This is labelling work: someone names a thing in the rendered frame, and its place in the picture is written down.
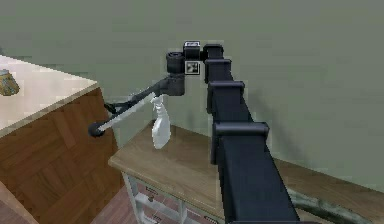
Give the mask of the wooden top white cabinet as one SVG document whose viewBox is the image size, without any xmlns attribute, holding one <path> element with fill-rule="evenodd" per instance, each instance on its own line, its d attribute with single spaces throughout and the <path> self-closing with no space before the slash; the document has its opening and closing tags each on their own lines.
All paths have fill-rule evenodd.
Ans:
<svg viewBox="0 0 384 224">
<path fill-rule="evenodd" d="M 172 224 L 180 217 L 176 204 L 181 201 L 197 217 L 188 219 L 188 224 L 224 224 L 219 173 L 209 163 L 209 138 L 173 126 L 170 141 L 157 150 L 151 130 L 145 127 L 109 159 L 109 165 L 123 175 L 138 222 L 151 221 L 144 215 L 150 208 Z M 285 161 L 275 164 L 299 201 L 302 220 L 342 224 L 335 216 L 307 205 L 315 198 L 333 211 L 353 215 L 357 224 L 384 224 L 384 193 Z"/>
</svg>

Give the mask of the white top wooden counter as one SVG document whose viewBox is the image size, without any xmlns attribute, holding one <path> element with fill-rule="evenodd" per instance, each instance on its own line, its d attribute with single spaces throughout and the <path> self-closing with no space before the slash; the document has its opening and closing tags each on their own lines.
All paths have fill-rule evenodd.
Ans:
<svg viewBox="0 0 384 224">
<path fill-rule="evenodd" d="M 90 224 L 122 186 L 113 132 L 88 135 L 107 118 L 98 83 L 1 55 L 0 69 L 20 86 L 0 96 L 0 189 L 40 224 Z"/>
</svg>

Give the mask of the white spray bottle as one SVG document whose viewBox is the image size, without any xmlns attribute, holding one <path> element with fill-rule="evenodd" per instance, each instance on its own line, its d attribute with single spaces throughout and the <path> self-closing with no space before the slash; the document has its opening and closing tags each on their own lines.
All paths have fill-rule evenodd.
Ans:
<svg viewBox="0 0 384 224">
<path fill-rule="evenodd" d="M 170 140 L 170 119 L 168 112 L 163 104 L 163 96 L 154 97 L 151 100 L 154 111 L 157 114 L 156 120 L 152 127 L 152 140 L 156 149 L 162 149 Z"/>
</svg>

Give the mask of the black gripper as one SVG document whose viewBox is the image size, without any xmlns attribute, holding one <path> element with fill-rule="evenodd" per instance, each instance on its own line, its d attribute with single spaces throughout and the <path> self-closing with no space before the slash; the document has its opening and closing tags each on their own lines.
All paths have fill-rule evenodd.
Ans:
<svg viewBox="0 0 384 224">
<path fill-rule="evenodd" d="M 168 52 L 166 54 L 166 68 L 168 76 L 159 84 L 153 84 L 140 93 L 134 94 L 129 100 L 118 103 L 105 103 L 104 108 L 113 115 L 106 121 L 91 123 L 88 134 L 91 137 L 101 137 L 105 131 L 112 128 L 142 106 L 149 103 L 159 93 L 168 96 L 182 96 L 185 93 L 185 65 L 182 52 Z"/>
</svg>

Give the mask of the grey curved pipe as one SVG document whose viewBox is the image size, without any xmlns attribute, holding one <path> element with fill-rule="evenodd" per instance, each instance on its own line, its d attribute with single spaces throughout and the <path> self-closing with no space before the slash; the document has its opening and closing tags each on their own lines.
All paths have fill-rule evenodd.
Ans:
<svg viewBox="0 0 384 224">
<path fill-rule="evenodd" d="M 373 224 L 373 222 L 350 209 L 326 200 L 307 196 L 293 189 L 287 189 L 295 208 L 304 210 L 334 224 Z"/>
</svg>

